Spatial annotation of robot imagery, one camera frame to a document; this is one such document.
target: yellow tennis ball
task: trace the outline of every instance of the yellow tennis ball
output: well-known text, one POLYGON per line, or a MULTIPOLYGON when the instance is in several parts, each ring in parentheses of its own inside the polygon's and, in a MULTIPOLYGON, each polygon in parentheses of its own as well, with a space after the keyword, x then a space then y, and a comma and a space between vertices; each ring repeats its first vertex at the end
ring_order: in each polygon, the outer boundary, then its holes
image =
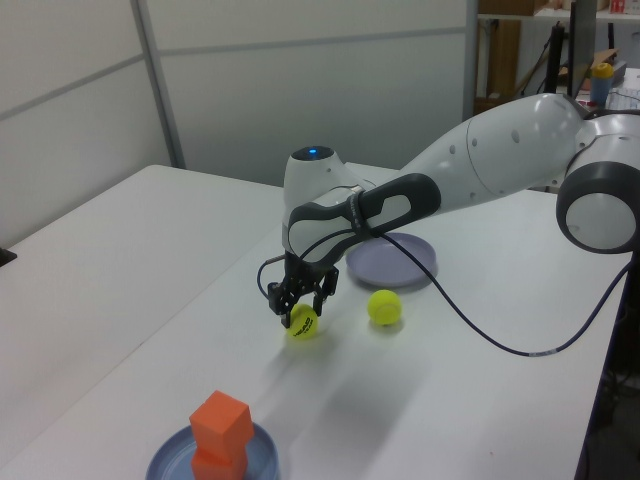
POLYGON ((369 298, 367 312, 376 325, 393 325, 402 315, 402 302, 395 292, 378 290, 369 298))
POLYGON ((306 340, 318 331, 318 315, 309 305, 299 303, 291 310, 291 326, 287 329, 290 337, 306 340))

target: lavender plate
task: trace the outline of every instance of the lavender plate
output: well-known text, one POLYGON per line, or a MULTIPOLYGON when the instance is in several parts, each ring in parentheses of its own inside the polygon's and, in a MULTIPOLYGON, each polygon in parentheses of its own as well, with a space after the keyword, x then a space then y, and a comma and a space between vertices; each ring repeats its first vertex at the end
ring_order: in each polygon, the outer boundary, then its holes
MULTIPOLYGON (((435 274, 436 252, 429 243, 408 233, 389 233, 427 270, 435 274)), ((369 285, 398 288, 425 281, 425 274, 395 245, 383 238, 369 240, 347 254, 349 273, 369 285)))

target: yellow bottle cap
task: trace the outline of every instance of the yellow bottle cap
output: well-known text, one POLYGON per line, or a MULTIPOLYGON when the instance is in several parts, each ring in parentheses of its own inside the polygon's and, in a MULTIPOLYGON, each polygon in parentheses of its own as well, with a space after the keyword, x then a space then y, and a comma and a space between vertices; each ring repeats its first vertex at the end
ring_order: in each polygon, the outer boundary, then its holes
POLYGON ((600 63, 591 69, 591 76, 594 78, 613 77, 613 67, 608 63, 600 63))

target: orange block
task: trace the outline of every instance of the orange block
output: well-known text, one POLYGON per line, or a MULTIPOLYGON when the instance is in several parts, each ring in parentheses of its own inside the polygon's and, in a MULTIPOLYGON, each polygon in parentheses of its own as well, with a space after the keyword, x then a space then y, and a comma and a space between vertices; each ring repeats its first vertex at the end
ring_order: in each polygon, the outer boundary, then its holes
POLYGON ((223 460, 197 448, 191 459, 191 471, 195 480, 242 480, 247 463, 245 452, 233 460, 223 460))
POLYGON ((190 417, 199 450, 223 460, 233 460, 253 438, 249 406, 215 391, 190 417))

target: white wall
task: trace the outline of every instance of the white wall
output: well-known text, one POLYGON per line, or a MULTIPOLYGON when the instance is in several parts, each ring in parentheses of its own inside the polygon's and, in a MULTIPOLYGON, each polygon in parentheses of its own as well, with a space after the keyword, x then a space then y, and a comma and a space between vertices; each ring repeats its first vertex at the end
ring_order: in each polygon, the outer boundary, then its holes
POLYGON ((189 169, 281 185, 308 144, 401 167, 462 120, 467 0, 150 0, 189 169))
POLYGON ((129 0, 0 2, 0 245, 169 158, 129 0))

